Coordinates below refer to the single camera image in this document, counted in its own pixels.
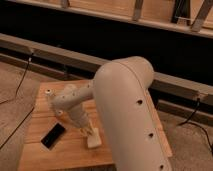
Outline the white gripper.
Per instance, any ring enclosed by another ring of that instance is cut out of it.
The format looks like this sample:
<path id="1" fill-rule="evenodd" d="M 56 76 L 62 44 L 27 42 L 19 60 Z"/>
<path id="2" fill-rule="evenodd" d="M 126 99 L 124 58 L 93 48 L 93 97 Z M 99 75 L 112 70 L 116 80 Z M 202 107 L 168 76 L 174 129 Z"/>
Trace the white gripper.
<path id="1" fill-rule="evenodd" d="M 85 136 L 90 136 L 96 129 L 98 129 L 89 119 L 88 113 L 84 110 L 82 104 L 70 108 L 67 111 L 67 114 L 75 127 L 83 128 L 82 133 Z"/>

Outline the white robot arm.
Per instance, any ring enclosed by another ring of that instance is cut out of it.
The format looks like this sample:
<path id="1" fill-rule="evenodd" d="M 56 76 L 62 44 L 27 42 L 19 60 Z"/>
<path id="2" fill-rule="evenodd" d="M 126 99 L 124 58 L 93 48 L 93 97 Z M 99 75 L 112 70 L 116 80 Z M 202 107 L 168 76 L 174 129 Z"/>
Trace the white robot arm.
<path id="1" fill-rule="evenodd" d="M 80 104 L 94 100 L 117 171 L 172 171 L 147 100 L 153 80 L 153 67 L 143 57 L 112 60 L 89 83 L 64 88 L 50 104 L 55 112 L 66 112 L 76 126 L 90 131 Z"/>

